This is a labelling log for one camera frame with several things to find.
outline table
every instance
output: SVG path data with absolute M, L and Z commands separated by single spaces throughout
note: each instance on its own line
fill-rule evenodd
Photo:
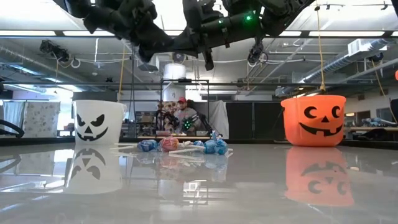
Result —
M 197 139 L 197 140 L 208 140 L 209 136 L 139 136 L 138 139 L 163 139 L 166 137 L 175 137 L 177 139 Z

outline blue wrapped candy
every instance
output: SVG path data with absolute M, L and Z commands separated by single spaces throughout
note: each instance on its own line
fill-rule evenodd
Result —
M 142 152 L 149 152 L 151 150 L 157 149 L 157 147 L 157 141 L 155 140 L 143 140 L 137 145 L 137 148 Z
M 205 150 L 203 151 L 205 154 L 214 154 L 216 153 L 215 146 L 217 145 L 216 141 L 208 140 L 205 142 Z
M 194 143 L 193 143 L 193 145 L 194 146 L 205 146 L 205 143 L 203 143 L 203 141 L 195 141 Z
M 220 155 L 225 155 L 228 152 L 228 145 L 222 139 L 217 140 L 215 146 L 215 152 Z

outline red cap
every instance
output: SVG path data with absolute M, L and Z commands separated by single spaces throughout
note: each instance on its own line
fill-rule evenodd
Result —
M 186 103 L 186 102 L 187 102 L 187 99 L 185 99 L 185 97 L 180 97 L 180 98 L 178 99 L 178 103 L 179 103 L 179 102 Z

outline lollipop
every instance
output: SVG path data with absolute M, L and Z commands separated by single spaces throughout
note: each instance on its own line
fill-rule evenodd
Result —
M 180 142 L 175 137 L 166 137 L 159 143 L 159 149 L 162 152 L 176 151 Z
M 155 140 L 143 140 L 138 143 L 137 148 L 142 152 L 149 152 L 151 150 L 157 149 L 158 144 Z
M 112 148 L 113 149 L 117 149 L 117 150 L 121 150 L 121 149 L 139 149 L 142 152 L 149 152 L 152 151 L 154 149 L 158 148 L 158 143 L 155 140 L 143 140 L 141 142 L 139 142 L 138 144 L 118 144 L 118 145 L 126 145 L 124 147 L 115 147 Z
M 189 145 L 194 149 L 182 149 L 169 152 L 170 154 L 175 153 L 183 153 L 183 152 L 195 152 L 195 151 L 202 151 L 205 154 L 214 154 L 218 153 L 220 155 L 225 155 L 226 152 L 232 151 L 233 149 L 228 149 L 228 145 L 223 140 L 208 140 L 204 143 L 204 146 L 196 146 L 196 145 Z
M 194 146 L 205 146 L 205 143 L 203 143 L 203 141 L 195 141 L 193 143 Z

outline black panel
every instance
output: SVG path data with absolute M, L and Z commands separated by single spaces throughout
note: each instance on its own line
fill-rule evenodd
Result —
M 252 104 L 227 103 L 230 139 L 252 138 Z
M 284 119 L 280 103 L 255 103 L 254 117 L 255 139 L 285 139 Z
M 0 93 L 0 99 L 11 100 L 12 99 L 12 94 L 13 94 L 13 91 L 4 90 L 3 92 Z
M 72 100 L 102 100 L 102 101 L 116 102 L 118 100 L 118 94 L 113 91 L 104 91 L 104 92 L 84 91 L 80 93 L 73 93 Z
M 391 100 L 391 110 L 394 116 L 398 119 L 398 99 Z

